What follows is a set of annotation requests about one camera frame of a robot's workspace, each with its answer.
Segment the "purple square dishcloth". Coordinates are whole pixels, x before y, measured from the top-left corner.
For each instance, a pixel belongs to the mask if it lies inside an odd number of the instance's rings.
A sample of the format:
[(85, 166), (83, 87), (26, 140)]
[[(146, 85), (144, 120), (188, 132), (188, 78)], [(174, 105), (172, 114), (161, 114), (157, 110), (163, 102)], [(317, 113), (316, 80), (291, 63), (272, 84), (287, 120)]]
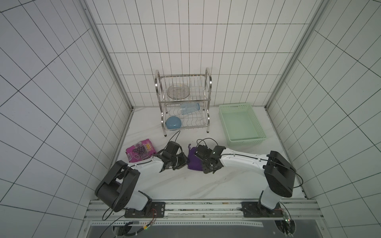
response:
[(192, 147), (191, 144), (188, 145), (188, 169), (193, 171), (202, 171), (201, 160), (196, 156), (196, 147)]

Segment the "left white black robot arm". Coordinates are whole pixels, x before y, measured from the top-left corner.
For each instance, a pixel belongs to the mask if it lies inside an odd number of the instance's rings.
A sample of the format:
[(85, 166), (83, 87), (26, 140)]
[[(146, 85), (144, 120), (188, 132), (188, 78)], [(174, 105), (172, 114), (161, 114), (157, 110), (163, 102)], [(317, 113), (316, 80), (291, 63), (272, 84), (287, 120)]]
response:
[(188, 162), (181, 145), (170, 141), (151, 159), (132, 165), (117, 161), (96, 187), (95, 196), (113, 212), (128, 209), (146, 217), (152, 212), (152, 198), (136, 189), (138, 180), (168, 169), (179, 170)]

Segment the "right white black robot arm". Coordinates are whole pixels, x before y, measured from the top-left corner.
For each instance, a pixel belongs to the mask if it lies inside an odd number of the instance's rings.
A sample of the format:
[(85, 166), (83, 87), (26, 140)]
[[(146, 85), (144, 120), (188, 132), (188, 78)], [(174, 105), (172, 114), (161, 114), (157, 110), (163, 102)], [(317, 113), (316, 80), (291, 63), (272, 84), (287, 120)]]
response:
[(195, 156), (201, 160), (205, 174), (215, 173), (223, 167), (251, 171), (264, 176), (266, 188), (256, 202), (242, 202), (241, 211), (247, 218), (281, 218), (284, 214), (280, 207), (283, 198), (291, 198), (296, 177), (295, 168), (277, 151), (267, 155), (237, 152), (224, 146), (214, 149), (198, 145)]

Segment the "pink snack bag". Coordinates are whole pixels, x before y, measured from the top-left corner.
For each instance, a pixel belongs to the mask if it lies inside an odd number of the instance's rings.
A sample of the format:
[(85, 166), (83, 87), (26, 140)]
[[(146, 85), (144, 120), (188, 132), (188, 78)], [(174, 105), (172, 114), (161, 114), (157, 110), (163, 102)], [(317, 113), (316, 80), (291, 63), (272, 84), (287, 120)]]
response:
[(126, 149), (126, 155), (130, 163), (137, 163), (149, 159), (154, 154), (156, 154), (156, 150), (149, 139), (140, 141)]

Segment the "blue bowl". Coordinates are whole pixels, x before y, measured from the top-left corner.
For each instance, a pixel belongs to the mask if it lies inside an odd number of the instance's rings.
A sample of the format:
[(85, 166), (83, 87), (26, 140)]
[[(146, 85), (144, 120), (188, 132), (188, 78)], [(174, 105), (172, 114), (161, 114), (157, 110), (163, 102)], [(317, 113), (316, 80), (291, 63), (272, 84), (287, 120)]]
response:
[(168, 130), (177, 130), (182, 127), (182, 121), (177, 116), (171, 116), (166, 120), (165, 126)]

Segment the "green plastic basket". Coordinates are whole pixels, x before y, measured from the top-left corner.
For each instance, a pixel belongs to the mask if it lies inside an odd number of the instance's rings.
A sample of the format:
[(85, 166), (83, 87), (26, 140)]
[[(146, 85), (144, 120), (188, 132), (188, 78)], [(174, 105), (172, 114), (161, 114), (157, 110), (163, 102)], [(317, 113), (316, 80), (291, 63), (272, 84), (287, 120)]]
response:
[(219, 117), (230, 147), (259, 144), (267, 139), (249, 103), (220, 105)]

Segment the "clear plastic bottle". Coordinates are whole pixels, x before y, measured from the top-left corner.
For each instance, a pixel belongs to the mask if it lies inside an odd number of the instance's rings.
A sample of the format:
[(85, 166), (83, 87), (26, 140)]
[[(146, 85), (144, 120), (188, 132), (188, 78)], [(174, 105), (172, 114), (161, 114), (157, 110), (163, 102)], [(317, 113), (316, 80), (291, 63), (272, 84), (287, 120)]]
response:
[(182, 103), (180, 105), (180, 112), (182, 115), (192, 114), (200, 110), (200, 104), (198, 102)]

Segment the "steel two-tier dish rack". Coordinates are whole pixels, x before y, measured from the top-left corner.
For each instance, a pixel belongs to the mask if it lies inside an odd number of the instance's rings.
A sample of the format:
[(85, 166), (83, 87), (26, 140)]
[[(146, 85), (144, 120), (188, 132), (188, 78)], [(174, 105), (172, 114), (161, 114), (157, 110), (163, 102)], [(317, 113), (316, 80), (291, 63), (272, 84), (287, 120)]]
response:
[[(200, 74), (166, 74), (161, 75), (155, 71), (154, 84), (156, 96), (160, 109), (160, 121), (164, 136), (168, 130), (165, 126), (166, 120), (171, 116), (177, 116), (182, 121), (182, 127), (178, 130), (206, 128), (210, 132), (210, 102), (212, 93), (212, 75), (207, 68)], [(185, 100), (175, 101), (167, 96), (167, 89), (172, 85), (186, 85), (190, 88), (190, 95)], [(198, 102), (198, 112), (182, 115), (180, 105), (182, 103)]]

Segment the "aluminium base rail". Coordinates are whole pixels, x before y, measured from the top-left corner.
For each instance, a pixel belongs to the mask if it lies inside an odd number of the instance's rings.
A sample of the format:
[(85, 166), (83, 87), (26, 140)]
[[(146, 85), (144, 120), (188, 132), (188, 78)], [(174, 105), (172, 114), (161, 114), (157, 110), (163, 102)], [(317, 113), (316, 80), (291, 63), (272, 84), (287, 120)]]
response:
[[(157, 220), (245, 220), (243, 202), (254, 199), (231, 200), (162, 200), (164, 208), (156, 209), (163, 217)], [(291, 198), (280, 202), (281, 210), (293, 220), (317, 220), (323, 217), (315, 200)]]

